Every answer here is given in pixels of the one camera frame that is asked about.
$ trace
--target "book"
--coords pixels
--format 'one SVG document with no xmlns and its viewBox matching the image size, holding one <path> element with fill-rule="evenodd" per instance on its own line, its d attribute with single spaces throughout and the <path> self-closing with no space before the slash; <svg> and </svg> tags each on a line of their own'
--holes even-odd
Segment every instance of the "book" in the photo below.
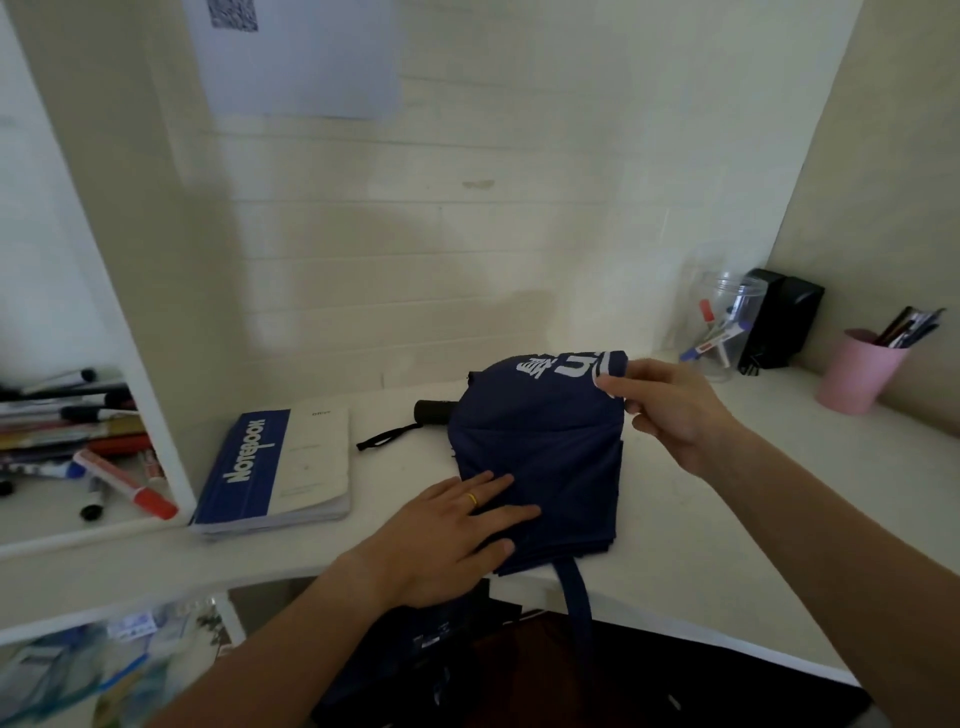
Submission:
<svg viewBox="0 0 960 728">
<path fill-rule="evenodd" d="M 105 437 L 140 435 L 147 430 L 136 415 L 89 425 L 40 427 L 21 432 L 0 433 L 0 450 L 43 448 L 63 443 L 83 443 Z"/>
<path fill-rule="evenodd" d="M 224 440 L 191 530 L 225 535 L 341 519 L 350 509 L 349 413 L 310 402 L 245 412 Z"/>
</svg>

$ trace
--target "left hand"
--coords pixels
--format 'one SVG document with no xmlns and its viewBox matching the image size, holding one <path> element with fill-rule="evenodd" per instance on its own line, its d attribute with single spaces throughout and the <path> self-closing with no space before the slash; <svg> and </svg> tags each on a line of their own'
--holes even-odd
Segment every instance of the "left hand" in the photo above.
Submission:
<svg viewBox="0 0 960 728">
<path fill-rule="evenodd" d="M 432 485 L 331 568 L 362 574 L 366 592 L 381 613 L 463 595 L 506 561 L 515 547 L 510 539 L 500 539 L 480 551 L 476 548 L 494 533 L 540 515 L 537 505 L 505 505 L 471 515 L 513 482 L 512 475 L 494 479 L 487 471 L 470 480 L 451 477 Z"/>
</svg>

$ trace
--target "desk surface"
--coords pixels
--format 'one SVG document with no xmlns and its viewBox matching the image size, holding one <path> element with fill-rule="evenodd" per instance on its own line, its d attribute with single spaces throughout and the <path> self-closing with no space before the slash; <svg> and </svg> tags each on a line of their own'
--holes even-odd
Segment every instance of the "desk surface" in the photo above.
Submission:
<svg viewBox="0 0 960 728">
<path fill-rule="evenodd" d="M 869 516 L 960 572 L 960 442 L 885 408 L 851 418 L 817 404 L 799 370 L 717 386 L 734 415 Z M 412 421 L 418 399 L 461 382 L 328 398 L 350 407 L 353 442 Z M 632 611 L 681 620 L 812 663 L 843 667 L 800 600 L 723 501 L 650 437 L 624 431 L 617 540 L 581 561 L 599 619 Z M 193 594 L 315 574 L 426 485 L 456 473 L 445 432 L 425 428 L 351 459 L 353 511 L 210 543 L 183 528 L 0 563 L 0 643 Z M 499 580 L 555 588 L 551 569 Z"/>
</svg>

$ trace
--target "marker cap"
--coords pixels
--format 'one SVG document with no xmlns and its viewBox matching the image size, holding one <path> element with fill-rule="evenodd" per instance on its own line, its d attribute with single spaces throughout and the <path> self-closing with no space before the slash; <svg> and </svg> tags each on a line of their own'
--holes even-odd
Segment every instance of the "marker cap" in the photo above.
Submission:
<svg viewBox="0 0 960 728">
<path fill-rule="evenodd" d="M 150 488 L 141 488 L 136 496 L 133 497 L 133 502 L 148 513 L 165 521 L 170 521 L 170 519 L 180 512 L 180 509 L 176 505 L 156 491 L 150 490 Z"/>
</svg>

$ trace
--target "clear plastic jar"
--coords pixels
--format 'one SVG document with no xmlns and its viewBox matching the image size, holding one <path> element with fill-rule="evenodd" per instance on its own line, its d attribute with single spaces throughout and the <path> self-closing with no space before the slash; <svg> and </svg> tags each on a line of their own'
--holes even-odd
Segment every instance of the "clear plastic jar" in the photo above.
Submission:
<svg viewBox="0 0 960 728">
<path fill-rule="evenodd" d="M 767 282 L 752 276 L 703 274 L 687 307 L 681 361 L 711 381 L 731 378 L 766 293 Z"/>
</svg>

